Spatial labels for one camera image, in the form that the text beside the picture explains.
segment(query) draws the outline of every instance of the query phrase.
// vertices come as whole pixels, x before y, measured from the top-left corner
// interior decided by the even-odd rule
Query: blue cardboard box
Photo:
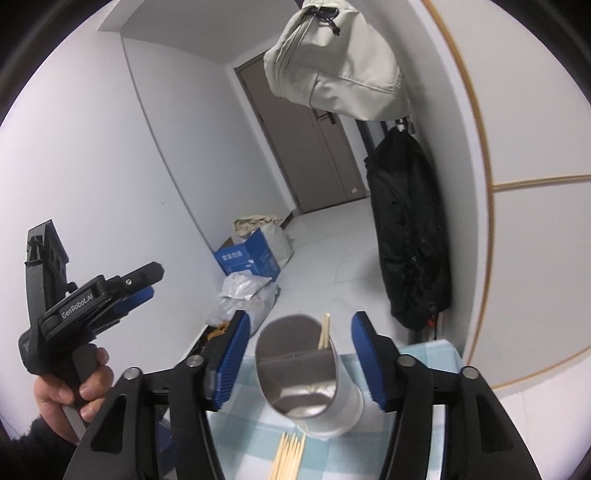
[[[226,275],[250,270],[255,275],[277,280],[281,272],[259,228],[243,244],[221,247],[214,256]]]

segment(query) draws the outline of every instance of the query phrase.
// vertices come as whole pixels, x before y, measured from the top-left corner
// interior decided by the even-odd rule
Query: brown door
[[[273,95],[262,58],[237,72],[301,213],[365,197],[337,115]]]

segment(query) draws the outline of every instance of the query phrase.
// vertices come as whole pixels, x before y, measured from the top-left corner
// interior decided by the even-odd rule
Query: white backpack
[[[360,120],[408,115],[403,77],[388,43],[345,0],[306,0],[265,54],[271,91]]]

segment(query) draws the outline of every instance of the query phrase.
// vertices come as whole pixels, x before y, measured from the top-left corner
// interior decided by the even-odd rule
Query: metal cup
[[[271,322],[256,343],[256,373],[273,409],[307,435],[328,439],[350,430],[363,410],[361,391],[335,347],[318,350],[322,326],[297,314]]]

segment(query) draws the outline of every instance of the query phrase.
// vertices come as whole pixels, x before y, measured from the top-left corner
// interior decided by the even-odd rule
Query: door handle
[[[318,110],[316,110],[315,108],[313,108],[312,111],[314,112],[314,116],[316,117],[316,119],[318,121],[324,120],[325,118],[328,118],[330,120],[330,123],[332,125],[336,125],[336,118],[335,118],[334,113],[332,113],[332,112],[326,112],[326,113],[323,113],[322,115],[318,115]]]

